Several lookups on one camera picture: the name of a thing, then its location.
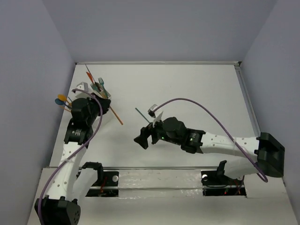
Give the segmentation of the orange plastic spoon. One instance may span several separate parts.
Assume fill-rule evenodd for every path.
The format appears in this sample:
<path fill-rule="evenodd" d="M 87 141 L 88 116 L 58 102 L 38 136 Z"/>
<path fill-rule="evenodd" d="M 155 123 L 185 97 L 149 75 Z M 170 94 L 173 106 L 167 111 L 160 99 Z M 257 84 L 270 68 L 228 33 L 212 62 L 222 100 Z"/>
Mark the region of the orange plastic spoon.
<path fill-rule="evenodd" d="M 72 102 L 69 101 L 68 98 L 67 98 L 65 95 L 63 95 L 63 94 L 58 94 L 57 97 L 58 97 L 59 100 L 61 100 L 61 101 L 63 101 L 63 102 L 67 102 L 69 105 L 72 105 Z"/>

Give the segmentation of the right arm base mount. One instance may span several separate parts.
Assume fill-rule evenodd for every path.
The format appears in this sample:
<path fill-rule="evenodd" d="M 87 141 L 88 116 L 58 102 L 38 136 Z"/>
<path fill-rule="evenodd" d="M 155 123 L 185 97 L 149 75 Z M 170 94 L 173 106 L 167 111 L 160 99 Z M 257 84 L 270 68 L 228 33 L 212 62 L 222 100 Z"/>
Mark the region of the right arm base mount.
<path fill-rule="evenodd" d="M 201 171 L 203 196 L 247 196 L 242 180 L 225 176 L 226 160 L 221 161 L 216 170 Z"/>

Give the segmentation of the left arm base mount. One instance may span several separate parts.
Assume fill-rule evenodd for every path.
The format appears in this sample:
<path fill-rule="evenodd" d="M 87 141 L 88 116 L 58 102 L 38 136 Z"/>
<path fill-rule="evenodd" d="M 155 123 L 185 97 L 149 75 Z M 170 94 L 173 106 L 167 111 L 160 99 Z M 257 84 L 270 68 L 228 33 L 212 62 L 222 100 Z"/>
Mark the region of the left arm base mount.
<path fill-rule="evenodd" d="M 119 171 L 105 170 L 101 163 L 86 162 L 82 169 L 97 171 L 97 180 L 91 186 L 86 197 L 118 197 Z"/>

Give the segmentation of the blue plastic spoon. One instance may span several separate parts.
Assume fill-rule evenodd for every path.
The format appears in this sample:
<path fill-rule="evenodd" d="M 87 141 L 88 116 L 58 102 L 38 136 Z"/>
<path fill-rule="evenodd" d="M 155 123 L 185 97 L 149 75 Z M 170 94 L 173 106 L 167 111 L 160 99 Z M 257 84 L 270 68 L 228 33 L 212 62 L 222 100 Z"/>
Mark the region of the blue plastic spoon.
<path fill-rule="evenodd" d="M 66 106 L 68 109 L 71 109 L 72 107 L 71 106 L 69 106 L 69 105 L 67 105 L 64 101 L 62 101 L 62 100 L 60 100 L 60 99 L 58 99 L 58 98 L 56 98 L 55 99 L 55 103 L 57 104 L 57 105 L 63 105 L 63 106 Z"/>

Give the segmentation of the orange plastic knife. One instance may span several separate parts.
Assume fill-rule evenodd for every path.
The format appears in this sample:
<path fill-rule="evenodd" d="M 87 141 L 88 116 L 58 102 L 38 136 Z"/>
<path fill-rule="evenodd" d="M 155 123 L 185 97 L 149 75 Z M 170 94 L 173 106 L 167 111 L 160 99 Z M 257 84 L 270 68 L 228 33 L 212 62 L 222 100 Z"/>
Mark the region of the orange plastic knife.
<path fill-rule="evenodd" d="M 95 91 L 99 91 L 97 85 L 94 82 L 94 79 L 92 78 L 91 74 L 89 72 L 86 72 L 87 76 L 89 77 L 90 81 L 91 81 L 91 87 L 93 90 Z"/>

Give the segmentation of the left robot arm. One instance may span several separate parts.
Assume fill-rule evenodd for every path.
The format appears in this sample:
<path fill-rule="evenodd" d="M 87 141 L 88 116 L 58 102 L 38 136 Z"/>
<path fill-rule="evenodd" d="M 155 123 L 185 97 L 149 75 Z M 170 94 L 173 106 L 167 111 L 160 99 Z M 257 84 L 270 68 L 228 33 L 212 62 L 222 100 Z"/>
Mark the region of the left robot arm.
<path fill-rule="evenodd" d="M 103 166 L 87 162 L 80 169 L 80 162 L 89 142 L 99 130 L 93 128 L 96 120 L 102 123 L 103 115 L 111 101 L 91 93 L 86 98 L 73 100 L 72 118 L 64 137 L 60 164 L 47 180 L 40 197 L 35 202 L 35 211 L 42 225 L 76 225 L 81 215 L 80 202 L 92 185 L 103 182 Z"/>

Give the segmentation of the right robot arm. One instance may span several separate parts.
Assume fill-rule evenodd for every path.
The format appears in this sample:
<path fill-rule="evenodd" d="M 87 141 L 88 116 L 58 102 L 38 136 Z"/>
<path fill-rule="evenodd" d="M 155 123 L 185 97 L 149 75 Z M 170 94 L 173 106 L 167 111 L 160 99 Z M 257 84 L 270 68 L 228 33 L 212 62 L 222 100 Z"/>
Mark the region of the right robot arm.
<path fill-rule="evenodd" d="M 259 173 L 262 176 L 281 178 L 284 175 L 284 146 L 271 134 L 262 132 L 259 137 L 241 138 L 214 135 L 203 130 L 187 128 L 175 117 L 150 123 L 141 128 L 134 142 L 148 148 L 159 140 L 176 144 L 190 154 L 223 154 L 234 156 L 233 161 L 223 160 L 216 171 L 219 183 Z"/>

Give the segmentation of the teal fork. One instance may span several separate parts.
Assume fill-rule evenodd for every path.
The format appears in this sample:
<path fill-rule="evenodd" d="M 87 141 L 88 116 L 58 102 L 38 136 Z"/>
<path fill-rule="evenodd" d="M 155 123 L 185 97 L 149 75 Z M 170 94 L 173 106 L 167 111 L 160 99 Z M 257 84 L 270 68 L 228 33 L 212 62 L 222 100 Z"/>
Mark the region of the teal fork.
<path fill-rule="evenodd" d="M 90 86 L 94 91 L 97 91 L 98 93 L 101 93 L 103 91 L 103 86 L 98 82 L 92 83 Z"/>
<path fill-rule="evenodd" d="M 102 88 L 103 88 L 103 91 L 104 91 L 104 93 L 105 93 L 105 96 L 106 96 L 106 98 L 109 98 L 108 97 L 108 93 L 107 93 L 107 91 L 106 91 L 106 89 L 105 89 L 105 83 L 104 83 L 104 80 L 100 77 L 100 78 L 98 78 L 98 81 L 99 81 L 99 84 L 102 86 Z"/>

